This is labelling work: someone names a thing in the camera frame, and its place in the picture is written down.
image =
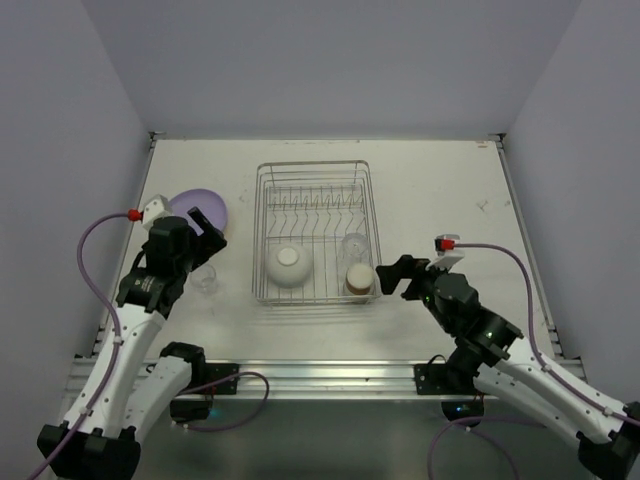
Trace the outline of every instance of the black cable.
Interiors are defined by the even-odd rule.
[[[129,270],[130,272],[133,272],[134,269],[138,268],[142,257],[144,257],[144,250],[140,250],[136,255],[136,258],[133,260],[133,264],[131,265],[131,270]]]
[[[427,365],[424,367],[425,372],[426,372],[426,374],[427,374],[427,378],[429,379],[429,381],[430,381],[431,383],[435,383],[435,382],[434,382],[434,381],[433,381],[433,379],[431,378],[431,368],[430,368],[430,367],[431,367],[431,365],[433,365],[433,362],[435,362],[435,361],[436,361],[436,359],[437,359],[438,357],[440,357],[440,358],[441,358],[442,360],[444,360],[445,362],[447,361],[447,357],[445,357],[444,355],[442,355],[442,354],[440,354],[440,353],[437,353],[437,354],[435,354],[433,357],[431,357],[431,360],[429,360],[429,361],[427,362]]]

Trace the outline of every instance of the white tabletop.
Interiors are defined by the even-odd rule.
[[[204,347],[209,359],[420,360],[448,355],[453,341],[420,302],[396,295],[372,305],[270,308],[251,293],[256,169],[265,162],[365,160],[371,167],[383,263],[404,253],[433,258],[433,239],[456,233],[465,242],[497,243],[526,262],[523,238],[496,146],[472,141],[160,140],[142,202],[207,188],[229,210],[228,247],[210,264],[218,291],[205,296],[187,283],[148,357],[170,341]],[[133,230],[124,269],[147,238]],[[526,331],[526,295],[508,257],[469,250],[456,271],[467,275],[487,308]],[[538,296],[541,349],[552,355]]]

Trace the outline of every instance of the small glass cup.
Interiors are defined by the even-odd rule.
[[[206,263],[199,266],[189,275],[189,283],[196,291],[204,295],[212,295],[218,289],[216,269]]]
[[[356,263],[369,263],[369,242],[361,233],[349,233],[342,239],[342,267],[346,271]]]

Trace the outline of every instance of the dish rack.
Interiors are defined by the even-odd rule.
[[[341,262],[345,235],[368,241],[363,261],[380,263],[380,241],[369,165],[363,160],[265,163],[258,167],[254,222],[253,286],[269,305],[367,303],[380,296],[378,282],[367,295],[344,294]],[[309,251],[313,269],[304,285],[280,288],[267,275],[272,248],[298,243]]]

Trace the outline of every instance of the purple plate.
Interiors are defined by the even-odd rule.
[[[224,227],[227,226],[227,206],[222,197],[211,190],[204,188],[187,190],[173,197],[169,205],[173,209],[173,214],[186,218],[198,235],[202,233],[202,229],[187,215],[193,207],[198,207],[218,230],[224,231]]]

